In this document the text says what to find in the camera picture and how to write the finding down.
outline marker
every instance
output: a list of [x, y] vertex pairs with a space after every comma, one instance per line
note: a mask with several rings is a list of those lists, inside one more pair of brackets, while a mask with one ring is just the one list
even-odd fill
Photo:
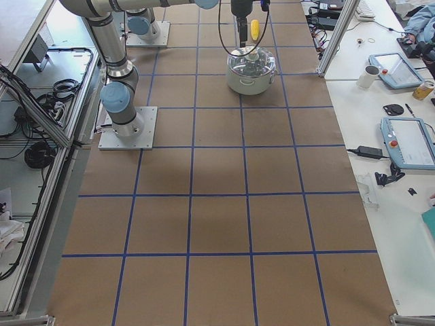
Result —
[[413, 110], [411, 110], [411, 108], [409, 107], [409, 105], [407, 105], [407, 104], [405, 103], [405, 107], [408, 109], [409, 113], [412, 114], [413, 117], [415, 117], [415, 114], [414, 114]]

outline white cup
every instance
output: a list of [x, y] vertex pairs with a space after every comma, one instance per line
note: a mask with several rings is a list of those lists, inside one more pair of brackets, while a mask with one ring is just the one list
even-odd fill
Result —
[[373, 81], [378, 77], [379, 68], [376, 66], [366, 66], [356, 84], [362, 88], [369, 88]]

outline white keyboard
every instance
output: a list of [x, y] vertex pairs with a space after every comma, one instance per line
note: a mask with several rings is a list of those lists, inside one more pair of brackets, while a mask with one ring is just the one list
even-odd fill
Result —
[[375, 20], [376, 16], [365, 0], [360, 0], [360, 4], [358, 4], [355, 11], [355, 17], [362, 22], [370, 22]]

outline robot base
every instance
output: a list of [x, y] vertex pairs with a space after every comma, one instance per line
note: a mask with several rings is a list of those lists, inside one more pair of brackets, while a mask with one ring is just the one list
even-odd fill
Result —
[[130, 48], [155, 48], [155, 47], [167, 47], [169, 38], [170, 22], [159, 22], [156, 24], [160, 27], [160, 34], [155, 39], [146, 41], [140, 39], [136, 34], [130, 34], [127, 39], [127, 46]]
[[[99, 149], [151, 149], [156, 129], [157, 107], [137, 107], [136, 111], [144, 120], [143, 131], [137, 136], [119, 137], [112, 128], [104, 129]], [[111, 124], [109, 116], [105, 124]]]

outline glass lid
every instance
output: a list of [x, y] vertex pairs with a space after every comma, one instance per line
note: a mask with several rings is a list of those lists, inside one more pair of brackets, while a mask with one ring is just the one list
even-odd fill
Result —
[[[251, 51], [253, 47], [237, 48], [231, 54], [240, 56]], [[275, 70], [275, 57], [270, 51], [260, 47], [247, 56], [228, 55], [227, 63], [232, 71], [243, 77], [260, 77]]]

